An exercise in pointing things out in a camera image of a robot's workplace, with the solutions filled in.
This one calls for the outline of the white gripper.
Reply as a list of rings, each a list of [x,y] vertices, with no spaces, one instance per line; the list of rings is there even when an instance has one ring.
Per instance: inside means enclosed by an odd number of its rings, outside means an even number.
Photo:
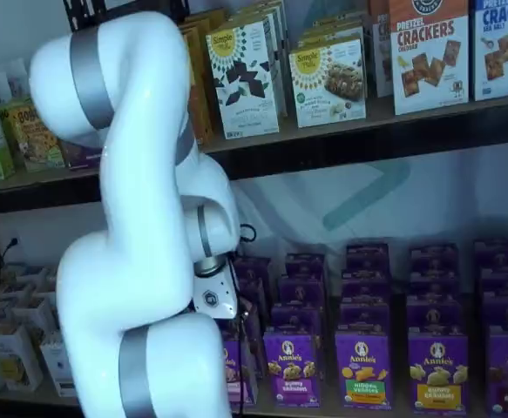
[[[234,270],[226,263],[207,275],[195,276],[193,305],[196,312],[216,320],[231,320],[238,313]]]

